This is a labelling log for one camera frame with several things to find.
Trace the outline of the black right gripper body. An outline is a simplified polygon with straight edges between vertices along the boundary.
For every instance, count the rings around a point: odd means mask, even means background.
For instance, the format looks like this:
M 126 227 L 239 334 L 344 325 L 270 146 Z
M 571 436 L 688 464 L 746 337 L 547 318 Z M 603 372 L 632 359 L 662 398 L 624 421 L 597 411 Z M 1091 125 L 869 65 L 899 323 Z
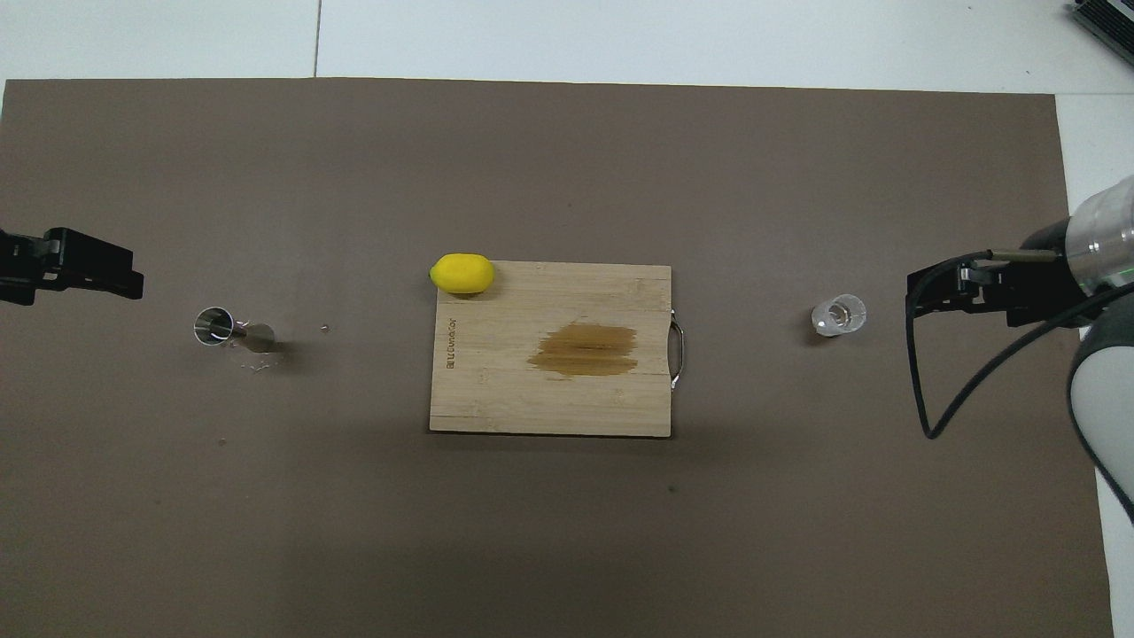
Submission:
M 1022 250 L 1048 250 L 1056 254 L 1056 258 L 1050 261 L 1025 262 L 1019 265 L 1019 282 L 1026 294 L 1083 294 L 1067 260 L 1069 226 L 1070 221 L 1050 223 L 1021 243 Z

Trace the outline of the clear glass cup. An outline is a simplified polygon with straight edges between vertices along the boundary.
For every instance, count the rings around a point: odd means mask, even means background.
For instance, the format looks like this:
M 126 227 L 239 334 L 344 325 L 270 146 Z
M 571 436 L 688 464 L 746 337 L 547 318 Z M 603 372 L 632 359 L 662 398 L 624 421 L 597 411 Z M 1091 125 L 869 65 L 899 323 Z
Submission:
M 822 338 L 839 338 L 862 330 L 866 318 L 866 303 L 853 294 L 837 295 L 811 311 L 812 327 Z

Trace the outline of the steel double jigger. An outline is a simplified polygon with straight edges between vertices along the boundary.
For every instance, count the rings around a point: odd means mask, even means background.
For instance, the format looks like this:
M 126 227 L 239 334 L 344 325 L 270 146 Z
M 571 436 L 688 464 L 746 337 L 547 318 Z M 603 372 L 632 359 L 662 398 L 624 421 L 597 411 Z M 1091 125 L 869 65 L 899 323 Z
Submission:
M 239 322 L 225 307 L 198 311 L 193 324 L 193 337 L 198 344 L 239 346 L 253 354 L 276 351 L 276 332 L 264 323 Z

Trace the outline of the spilled water puddle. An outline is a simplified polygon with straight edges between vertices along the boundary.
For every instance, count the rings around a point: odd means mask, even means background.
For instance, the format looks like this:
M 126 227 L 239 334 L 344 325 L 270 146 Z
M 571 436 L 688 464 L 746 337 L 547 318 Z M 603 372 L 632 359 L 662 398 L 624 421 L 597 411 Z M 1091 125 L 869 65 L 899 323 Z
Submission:
M 288 358 L 288 344 L 284 342 L 254 344 L 253 348 L 249 348 L 244 342 L 236 342 L 223 344 L 221 350 L 232 361 L 234 366 L 249 373 L 261 373 L 284 367 Z

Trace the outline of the grey ribbed device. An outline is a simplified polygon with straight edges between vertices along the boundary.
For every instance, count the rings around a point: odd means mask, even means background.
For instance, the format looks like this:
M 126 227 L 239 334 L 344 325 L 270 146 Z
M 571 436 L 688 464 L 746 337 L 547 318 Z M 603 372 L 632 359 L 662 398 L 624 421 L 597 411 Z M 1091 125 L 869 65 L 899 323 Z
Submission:
M 1134 67 L 1134 0 L 1072 0 L 1072 20 Z

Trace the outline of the yellow lemon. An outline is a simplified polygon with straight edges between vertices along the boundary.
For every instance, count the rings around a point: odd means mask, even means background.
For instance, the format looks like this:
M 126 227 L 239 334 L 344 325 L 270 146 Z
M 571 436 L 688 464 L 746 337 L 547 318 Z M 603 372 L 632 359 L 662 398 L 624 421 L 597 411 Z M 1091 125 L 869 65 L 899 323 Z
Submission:
M 429 278 L 446 294 L 482 294 L 493 284 L 496 267 L 482 254 L 451 252 L 437 260 L 429 270 Z

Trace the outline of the bamboo cutting board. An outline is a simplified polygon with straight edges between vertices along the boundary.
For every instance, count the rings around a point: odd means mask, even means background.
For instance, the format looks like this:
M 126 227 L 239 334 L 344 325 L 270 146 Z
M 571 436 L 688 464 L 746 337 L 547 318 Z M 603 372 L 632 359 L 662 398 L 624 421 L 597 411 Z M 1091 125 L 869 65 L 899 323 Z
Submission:
M 672 436 L 672 267 L 494 269 L 482 294 L 437 295 L 431 431 Z

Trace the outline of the brown paper table mat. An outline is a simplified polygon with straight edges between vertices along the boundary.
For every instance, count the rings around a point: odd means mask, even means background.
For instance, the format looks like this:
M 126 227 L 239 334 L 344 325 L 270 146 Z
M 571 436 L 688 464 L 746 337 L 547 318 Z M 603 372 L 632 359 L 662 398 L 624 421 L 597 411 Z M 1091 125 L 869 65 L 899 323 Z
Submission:
M 0 304 L 0 638 L 1108 638 L 1077 335 L 936 441 L 905 360 L 908 272 L 1066 214 L 1050 96 L 9 82 L 0 229 L 145 292 Z M 672 439 L 430 432 L 446 252 L 672 267 Z

